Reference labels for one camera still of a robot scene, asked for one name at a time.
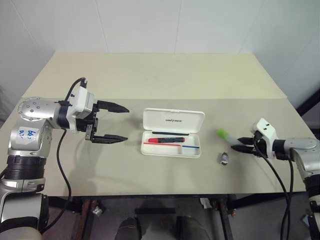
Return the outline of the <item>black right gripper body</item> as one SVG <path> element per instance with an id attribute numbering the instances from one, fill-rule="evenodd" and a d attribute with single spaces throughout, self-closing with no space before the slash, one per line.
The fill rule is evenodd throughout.
<path id="1" fill-rule="evenodd" d="M 266 152 L 266 142 L 262 139 L 261 133 L 253 134 L 253 147 L 254 147 L 254 155 L 256 157 L 267 157 Z"/>

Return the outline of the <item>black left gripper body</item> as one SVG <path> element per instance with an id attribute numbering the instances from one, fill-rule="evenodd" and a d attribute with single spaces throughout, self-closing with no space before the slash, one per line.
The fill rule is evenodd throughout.
<path id="1" fill-rule="evenodd" d="M 76 117 L 76 130 L 85 133 L 85 140 L 96 143 L 97 139 L 95 133 L 97 132 L 99 119 L 97 112 L 99 112 L 98 104 L 94 103 L 92 111 L 86 117 Z"/>

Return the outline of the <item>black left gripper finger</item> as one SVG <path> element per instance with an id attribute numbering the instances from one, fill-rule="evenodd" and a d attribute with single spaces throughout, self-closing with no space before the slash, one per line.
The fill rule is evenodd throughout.
<path id="1" fill-rule="evenodd" d="M 114 102 L 98 100 L 96 104 L 98 109 L 107 110 L 108 112 L 112 112 L 112 113 L 129 113 L 130 112 L 126 107 L 118 105 Z"/>
<path id="2" fill-rule="evenodd" d="M 95 144 L 115 144 L 127 141 L 128 138 L 119 135 L 105 134 L 104 136 L 94 135 L 90 141 Z"/>

